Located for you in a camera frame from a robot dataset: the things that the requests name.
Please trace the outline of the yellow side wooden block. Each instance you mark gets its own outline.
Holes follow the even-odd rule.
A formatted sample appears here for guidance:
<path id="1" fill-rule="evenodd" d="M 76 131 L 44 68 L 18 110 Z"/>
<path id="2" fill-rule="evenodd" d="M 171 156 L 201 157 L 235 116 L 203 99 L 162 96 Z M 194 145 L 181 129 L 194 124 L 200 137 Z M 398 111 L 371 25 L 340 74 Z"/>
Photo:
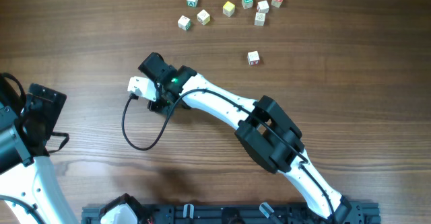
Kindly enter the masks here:
<path id="1" fill-rule="evenodd" d="M 203 9 L 197 14 L 197 19 L 199 23 L 206 25 L 209 23 L 211 16 L 206 10 Z"/>

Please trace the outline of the red letter Y block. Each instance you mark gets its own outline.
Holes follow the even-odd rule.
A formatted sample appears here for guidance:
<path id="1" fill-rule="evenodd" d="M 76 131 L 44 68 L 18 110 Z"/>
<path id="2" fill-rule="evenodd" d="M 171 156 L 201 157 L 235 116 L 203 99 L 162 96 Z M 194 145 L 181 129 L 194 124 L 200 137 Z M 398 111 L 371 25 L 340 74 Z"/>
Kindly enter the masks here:
<path id="1" fill-rule="evenodd" d="M 258 65 L 260 62 L 259 53 L 257 51 L 248 52 L 247 60 L 249 65 Z"/>

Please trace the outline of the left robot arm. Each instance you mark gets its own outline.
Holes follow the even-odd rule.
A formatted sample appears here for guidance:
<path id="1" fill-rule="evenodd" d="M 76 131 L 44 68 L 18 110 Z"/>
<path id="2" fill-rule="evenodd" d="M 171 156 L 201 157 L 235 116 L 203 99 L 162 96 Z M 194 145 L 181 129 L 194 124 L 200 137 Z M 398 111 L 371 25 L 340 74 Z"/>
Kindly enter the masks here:
<path id="1" fill-rule="evenodd" d="M 69 141 L 54 130 L 67 96 L 36 83 L 14 89 L 16 80 L 1 74 L 1 200 L 20 223 L 77 223 L 46 149 L 51 137 Z"/>

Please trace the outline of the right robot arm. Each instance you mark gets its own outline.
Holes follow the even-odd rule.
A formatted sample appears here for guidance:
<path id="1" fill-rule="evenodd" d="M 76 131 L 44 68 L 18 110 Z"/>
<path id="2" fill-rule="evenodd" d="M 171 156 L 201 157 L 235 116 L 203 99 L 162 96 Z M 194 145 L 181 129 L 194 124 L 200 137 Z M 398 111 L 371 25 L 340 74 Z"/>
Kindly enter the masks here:
<path id="1" fill-rule="evenodd" d="M 178 105 L 202 110 L 231 126 L 245 151 L 264 170 L 283 174 L 308 208 L 326 221 L 341 223 L 348 201 L 320 175 L 301 141 L 302 133 L 275 100 L 243 98 L 212 83 L 194 69 L 175 69 L 151 53 L 132 77 L 128 92 L 148 100 L 148 108 L 172 116 Z"/>

